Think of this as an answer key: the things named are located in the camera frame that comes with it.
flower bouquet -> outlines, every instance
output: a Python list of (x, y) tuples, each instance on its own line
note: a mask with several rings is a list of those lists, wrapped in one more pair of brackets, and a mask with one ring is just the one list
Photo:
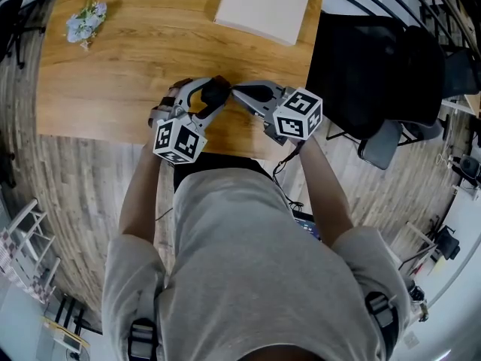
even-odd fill
[(104, 22), (107, 4), (86, 0), (85, 7), (79, 14), (74, 14), (67, 20), (67, 41), (80, 42), (84, 50), (89, 49), (92, 39), (97, 35), (97, 28)]

gray t-shirt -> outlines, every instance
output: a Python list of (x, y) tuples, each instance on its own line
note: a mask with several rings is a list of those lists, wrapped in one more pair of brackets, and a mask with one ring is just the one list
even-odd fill
[(330, 249), (294, 221), (262, 174), (191, 174), (175, 194), (174, 219), (168, 280), (150, 243), (123, 235), (109, 245), (102, 323), (118, 359), (127, 360), (139, 296), (152, 285), (167, 361), (235, 361), (275, 344), (325, 361), (383, 360), (369, 291), (395, 297), (401, 333), (407, 326), (409, 296), (378, 231), (355, 227)]

wooden table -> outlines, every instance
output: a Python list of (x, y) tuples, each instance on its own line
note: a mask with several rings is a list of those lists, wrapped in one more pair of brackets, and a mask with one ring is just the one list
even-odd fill
[[(143, 144), (150, 109), (185, 77), (304, 86), (322, 4), (309, 0), (297, 44), (285, 47), (214, 24), (220, 0), (99, 1), (107, 2), (107, 20), (89, 51), (65, 37), (67, 19), (85, 0), (55, 3), (38, 77), (39, 134)], [(194, 109), (200, 105), (195, 99)], [(288, 147), (232, 100), (207, 139), (206, 151), (259, 159), (279, 159)]]

forearm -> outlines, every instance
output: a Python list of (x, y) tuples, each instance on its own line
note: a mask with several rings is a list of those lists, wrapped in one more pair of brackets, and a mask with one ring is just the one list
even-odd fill
[(119, 233), (135, 235), (153, 243), (156, 226), (156, 198), (160, 162), (152, 145), (144, 146), (127, 189), (119, 220)]
[(352, 228), (346, 194), (316, 139), (308, 139), (299, 156), (314, 220), (322, 241), (332, 246), (339, 236)]

white cube with markers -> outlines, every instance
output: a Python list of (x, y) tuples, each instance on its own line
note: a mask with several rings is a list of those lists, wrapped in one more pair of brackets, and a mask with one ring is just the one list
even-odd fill
[(273, 113), (278, 135), (307, 140), (322, 122), (322, 99), (297, 88)]
[(175, 165), (194, 162), (204, 149), (207, 139), (188, 129), (180, 120), (157, 123), (153, 152)]

